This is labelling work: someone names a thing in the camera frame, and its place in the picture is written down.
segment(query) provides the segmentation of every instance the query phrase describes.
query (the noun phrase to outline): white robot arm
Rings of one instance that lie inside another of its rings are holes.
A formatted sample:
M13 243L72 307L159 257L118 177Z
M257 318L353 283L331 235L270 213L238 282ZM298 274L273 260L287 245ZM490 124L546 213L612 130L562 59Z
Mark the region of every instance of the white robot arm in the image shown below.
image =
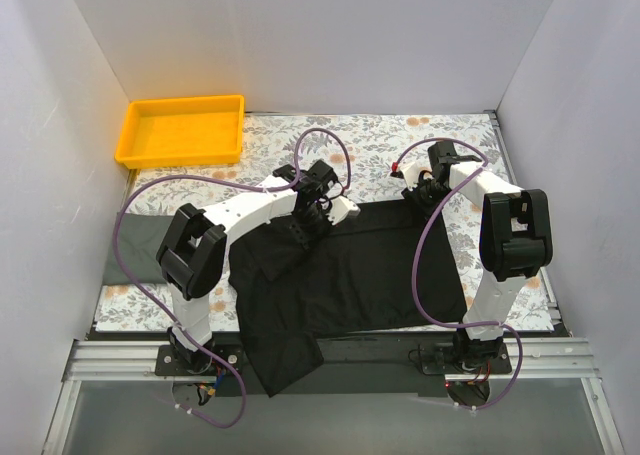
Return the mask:
M241 193L201 210L187 204L174 216L156 258L169 282L180 328L200 345L212 339L208 295L220 281L225 253L233 242L273 218L293 214L298 240L308 245L331 225L359 213L358 206L341 195L331 203L320 201L338 181L333 169L321 160L303 170L294 187L269 191L294 177L293 167L285 165L258 185L263 192ZM198 370L197 359L202 357L196 346L182 330L172 328L169 335L187 365Z
M473 156L459 156L451 142L432 145L429 159L432 177L425 178L427 172L415 162L403 164L395 172L407 184L403 195L417 200L427 210L433 209L481 166ZM480 256L484 272L463 322L505 322L527 279L551 261L547 197L541 190L523 190L512 185L487 169L459 193L483 208ZM490 345L501 340L502 332L498 326L470 327L466 329L466 343L478 347Z

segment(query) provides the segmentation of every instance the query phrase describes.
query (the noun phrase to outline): white panel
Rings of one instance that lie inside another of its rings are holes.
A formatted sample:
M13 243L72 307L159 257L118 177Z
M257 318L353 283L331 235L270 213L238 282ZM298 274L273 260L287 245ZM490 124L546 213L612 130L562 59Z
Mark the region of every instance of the white panel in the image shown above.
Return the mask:
M127 98L73 0L0 0L0 453L40 453L95 307Z
M552 0L76 0L131 99L248 110L496 108Z
M549 195L551 282L640 447L640 0L555 0L500 105L518 182Z

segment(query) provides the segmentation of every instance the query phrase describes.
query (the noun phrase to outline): black fabric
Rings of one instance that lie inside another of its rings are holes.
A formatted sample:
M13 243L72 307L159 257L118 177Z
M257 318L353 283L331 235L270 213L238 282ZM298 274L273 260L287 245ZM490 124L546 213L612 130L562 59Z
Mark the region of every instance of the black fabric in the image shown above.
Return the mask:
M162 276L156 253L171 225L172 216L149 216L125 213L118 236L124 263L142 283L167 283ZM109 255L102 275L103 285L128 285L129 277L120 269L109 243Z
M405 200L360 208L312 250L295 241L290 217L231 246L240 337L270 396L323 363L318 337L426 324L411 296L424 214ZM418 290L425 310L439 320L457 321L466 312L441 216L423 249Z

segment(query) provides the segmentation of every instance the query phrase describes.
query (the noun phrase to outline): table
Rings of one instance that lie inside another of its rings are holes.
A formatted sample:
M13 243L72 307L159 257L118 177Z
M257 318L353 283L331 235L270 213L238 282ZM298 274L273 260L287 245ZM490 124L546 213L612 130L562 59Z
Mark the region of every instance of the table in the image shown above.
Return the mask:
M255 185L271 171L291 163L297 137L311 127L334 131L349 149L352 185L349 198L356 203L401 198L403 182L389 177L391 163L411 143L430 137L452 137L480 148L489 158L490 169L507 180L508 174L498 138L487 114L469 115L252 115L244 122L243 154L230 166L197 166L141 170L133 189L159 177L196 174ZM459 153L468 153L459 149ZM322 134L307 137L302 144L301 167L322 158L330 162L344 179L345 157L340 147ZM429 160L426 145L405 160ZM130 207L131 213L173 215L185 203L203 207L237 193L211 183L177 180L156 185L144 192ZM469 306L482 276L478 252L481 209L456 195L443 212L447 233L465 299ZM210 320L214 331L236 332L236 293L228 283L228 263L222 279L210 295ZM148 285L171 306L166 285ZM548 292L541 278L531 279L518 295L507 319L516 330L549 331ZM168 317L135 287L102 287L95 314L97 332L157 332L170 325ZM439 327L409 327L406 330L440 330Z

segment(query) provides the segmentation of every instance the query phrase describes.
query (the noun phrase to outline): yellow tray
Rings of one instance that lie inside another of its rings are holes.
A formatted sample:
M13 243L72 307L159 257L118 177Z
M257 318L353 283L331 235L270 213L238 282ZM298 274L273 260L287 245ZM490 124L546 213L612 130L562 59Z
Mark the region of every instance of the yellow tray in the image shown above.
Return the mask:
M127 168L237 163L243 120L242 95L131 102L116 160Z

